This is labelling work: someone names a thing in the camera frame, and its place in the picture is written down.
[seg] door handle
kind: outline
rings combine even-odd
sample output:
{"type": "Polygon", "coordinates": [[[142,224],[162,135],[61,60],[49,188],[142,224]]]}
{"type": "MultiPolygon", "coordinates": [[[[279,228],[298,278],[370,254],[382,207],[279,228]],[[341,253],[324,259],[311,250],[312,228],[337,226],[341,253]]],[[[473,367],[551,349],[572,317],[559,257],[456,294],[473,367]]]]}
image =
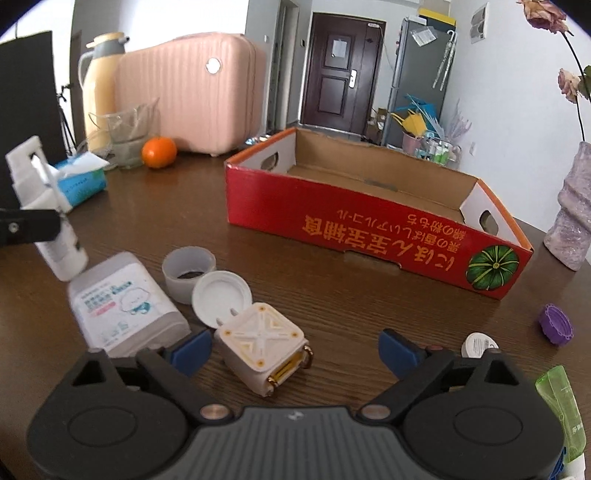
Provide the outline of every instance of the door handle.
{"type": "Polygon", "coordinates": [[[349,78],[349,88],[355,88],[355,81],[357,80],[357,70],[351,70],[351,77],[349,78]]]}

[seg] pumpkin illustration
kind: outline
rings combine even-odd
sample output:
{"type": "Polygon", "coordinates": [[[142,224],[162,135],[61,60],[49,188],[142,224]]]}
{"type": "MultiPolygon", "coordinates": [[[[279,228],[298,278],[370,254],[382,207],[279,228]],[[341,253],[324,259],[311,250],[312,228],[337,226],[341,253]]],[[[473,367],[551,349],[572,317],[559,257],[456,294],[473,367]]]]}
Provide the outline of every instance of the pumpkin illustration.
{"type": "Polygon", "coordinates": [[[511,279],[519,267],[519,257],[506,245],[493,245],[470,260],[466,279],[475,290],[495,290],[511,279]]]}

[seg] screw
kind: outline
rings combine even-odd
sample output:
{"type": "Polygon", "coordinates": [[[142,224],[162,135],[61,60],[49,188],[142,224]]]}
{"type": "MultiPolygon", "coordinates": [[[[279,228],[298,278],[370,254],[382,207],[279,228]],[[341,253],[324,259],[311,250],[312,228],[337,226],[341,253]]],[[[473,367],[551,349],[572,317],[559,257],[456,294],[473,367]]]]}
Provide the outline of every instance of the screw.
{"type": "Polygon", "coordinates": [[[386,405],[369,404],[361,409],[361,415],[368,420],[383,420],[389,417],[390,409],[386,405]]]}
{"type": "Polygon", "coordinates": [[[230,415],[230,409],[219,403],[210,403],[202,407],[199,413],[206,420],[221,420],[230,415]]]}

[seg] purple bottle cap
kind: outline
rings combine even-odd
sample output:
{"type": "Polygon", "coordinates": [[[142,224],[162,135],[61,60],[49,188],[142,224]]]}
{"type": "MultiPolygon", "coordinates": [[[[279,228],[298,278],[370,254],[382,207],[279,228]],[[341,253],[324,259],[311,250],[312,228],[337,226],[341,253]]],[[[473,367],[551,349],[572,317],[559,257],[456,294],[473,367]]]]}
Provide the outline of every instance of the purple bottle cap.
{"type": "Polygon", "coordinates": [[[555,345],[566,345],[574,336],[569,318],[556,305],[549,303],[540,313],[538,321],[544,335],[555,345]]]}

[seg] blue gripper pad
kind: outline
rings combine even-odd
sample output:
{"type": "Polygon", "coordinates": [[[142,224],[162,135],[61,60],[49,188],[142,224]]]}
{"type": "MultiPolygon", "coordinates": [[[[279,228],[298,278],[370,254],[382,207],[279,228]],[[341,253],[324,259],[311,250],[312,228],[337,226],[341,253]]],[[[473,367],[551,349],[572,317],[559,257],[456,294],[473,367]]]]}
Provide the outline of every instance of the blue gripper pad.
{"type": "Polygon", "coordinates": [[[554,467],[554,471],[550,475],[550,480],[557,480],[558,476],[564,470],[564,456],[566,455],[566,447],[562,449],[562,454],[560,455],[558,462],[556,462],[556,466],[554,467]]]}
{"type": "Polygon", "coordinates": [[[406,377],[426,357],[424,350],[389,329],[379,334],[378,353],[382,363],[399,380],[406,377]]]}
{"type": "Polygon", "coordinates": [[[170,364],[182,374],[190,377],[199,370],[212,354],[212,334],[204,330],[191,335],[172,350],[167,358],[170,364]]]}

